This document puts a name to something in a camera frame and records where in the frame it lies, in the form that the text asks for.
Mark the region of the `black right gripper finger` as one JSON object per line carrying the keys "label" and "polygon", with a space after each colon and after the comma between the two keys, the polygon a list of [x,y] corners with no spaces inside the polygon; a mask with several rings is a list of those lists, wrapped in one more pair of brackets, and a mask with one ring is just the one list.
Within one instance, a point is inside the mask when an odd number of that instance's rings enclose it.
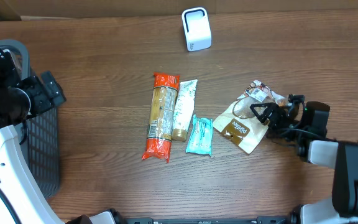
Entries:
{"label": "black right gripper finger", "polygon": [[260,121],[263,125],[267,125],[269,123],[269,117],[265,111],[266,109],[266,106],[250,106],[251,112],[253,112],[258,121]]}
{"label": "black right gripper finger", "polygon": [[275,103],[254,103],[250,105],[250,109],[255,108],[275,108]]}

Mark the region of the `brown white granola pouch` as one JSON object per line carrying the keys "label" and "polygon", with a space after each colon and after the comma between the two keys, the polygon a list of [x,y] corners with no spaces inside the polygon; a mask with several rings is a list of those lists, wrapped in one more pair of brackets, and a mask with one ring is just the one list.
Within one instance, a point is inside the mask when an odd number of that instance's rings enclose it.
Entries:
{"label": "brown white granola pouch", "polygon": [[213,127],[226,139],[250,154],[261,142],[268,127],[260,122],[250,106],[276,103],[287,106],[288,98],[275,93],[259,80],[254,80],[244,92],[214,121]]}

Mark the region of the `teal wipes packet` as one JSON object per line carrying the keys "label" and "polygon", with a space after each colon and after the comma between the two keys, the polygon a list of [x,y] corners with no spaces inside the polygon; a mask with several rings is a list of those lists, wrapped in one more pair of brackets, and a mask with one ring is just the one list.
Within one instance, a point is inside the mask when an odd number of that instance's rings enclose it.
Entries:
{"label": "teal wipes packet", "polygon": [[213,121],[208,118],[198,118],[195,114],[192,119],[192,130],[186,153],[212,156]]}

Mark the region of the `white tube with gold cap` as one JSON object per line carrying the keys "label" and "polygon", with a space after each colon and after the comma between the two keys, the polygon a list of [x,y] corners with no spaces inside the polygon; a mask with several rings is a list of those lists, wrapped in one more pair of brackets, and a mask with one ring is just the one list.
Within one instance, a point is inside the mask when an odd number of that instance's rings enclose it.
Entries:
{"label": "white tube with gold cap", "polygon": [[186,141],[195,107],[197,83],[197,79],[180,83],[173,115],[173,140]]}

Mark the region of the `orange spaghetti package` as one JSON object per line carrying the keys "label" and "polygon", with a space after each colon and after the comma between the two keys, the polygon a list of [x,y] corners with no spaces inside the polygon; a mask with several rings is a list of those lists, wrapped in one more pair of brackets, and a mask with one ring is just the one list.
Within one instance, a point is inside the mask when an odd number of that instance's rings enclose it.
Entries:
{"label": "orange spaghetti package", "polygon": [[173,115],[180,75],[154,73],[154,78],[146,146],[142,160],[156,157],[169,162],[172,146]]}

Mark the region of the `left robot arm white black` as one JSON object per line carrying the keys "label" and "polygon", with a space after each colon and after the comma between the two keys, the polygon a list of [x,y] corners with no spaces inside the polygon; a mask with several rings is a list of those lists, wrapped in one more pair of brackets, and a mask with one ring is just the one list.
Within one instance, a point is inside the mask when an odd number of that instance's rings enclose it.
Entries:
{"label": "left robot arm white black", "polygon": [[9,52],[0,48],[0,223],[61,223],[31,174],[16,125],[66,101],[50,72],[29,75],[22,55],[18,72]]}

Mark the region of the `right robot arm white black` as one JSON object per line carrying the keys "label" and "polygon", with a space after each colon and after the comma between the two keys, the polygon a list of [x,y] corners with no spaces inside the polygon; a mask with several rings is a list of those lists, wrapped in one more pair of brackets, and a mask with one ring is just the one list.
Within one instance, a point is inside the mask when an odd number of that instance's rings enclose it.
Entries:
{"label": "right robot arm white black", "polygon": [[290,100],[288,106],[257,103],[250,110],[268,126],[271,137],[294,142],[305,162],[334,171],[331,196],[298,206],[285,223],[358,223],[358,141],[327,138],[330,107]]}

